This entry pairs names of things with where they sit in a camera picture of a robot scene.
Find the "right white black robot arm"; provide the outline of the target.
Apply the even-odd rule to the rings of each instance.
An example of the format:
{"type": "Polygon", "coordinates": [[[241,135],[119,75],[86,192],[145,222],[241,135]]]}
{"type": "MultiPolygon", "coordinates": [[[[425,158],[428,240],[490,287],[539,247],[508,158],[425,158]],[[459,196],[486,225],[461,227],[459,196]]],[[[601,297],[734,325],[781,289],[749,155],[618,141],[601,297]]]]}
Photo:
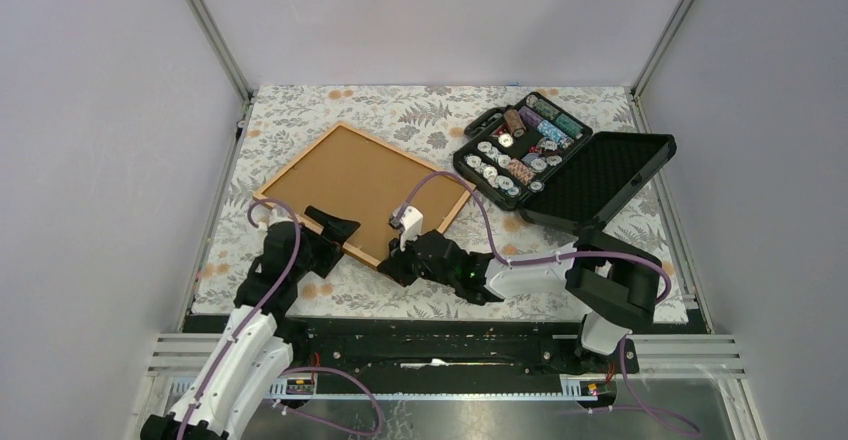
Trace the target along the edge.
{"type": "Polygon", "coordinates": [[[589,372],[607,365],[627,335],[653,323],[672,284],[658,258],[592,229],[548,255],[512,257],[466,251],[431,231],[391,241],[377,270],[403,286],[419,279],[445,285],[475,305],[568,292],[590,310],[573,346],[575,362],[589,372]]]}

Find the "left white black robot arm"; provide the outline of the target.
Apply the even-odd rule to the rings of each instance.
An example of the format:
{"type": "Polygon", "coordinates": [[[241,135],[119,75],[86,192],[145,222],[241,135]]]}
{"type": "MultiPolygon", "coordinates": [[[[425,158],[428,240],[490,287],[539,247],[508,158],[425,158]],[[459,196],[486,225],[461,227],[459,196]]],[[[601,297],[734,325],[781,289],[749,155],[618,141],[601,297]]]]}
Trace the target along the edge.
{"type": "Polygon", "coordinates": [[[263,251],[199,374],[167,413],[144,421],[142,439],[239,439],[274,380],[309,361],[306,328],[286,313],[298,282],[309,273],[327,275],[360,224],[309,206],[306,217],[320,227],[314,232],[292,208],[271,199],[253,202],[247,213],[262,234],[263,251]]]}

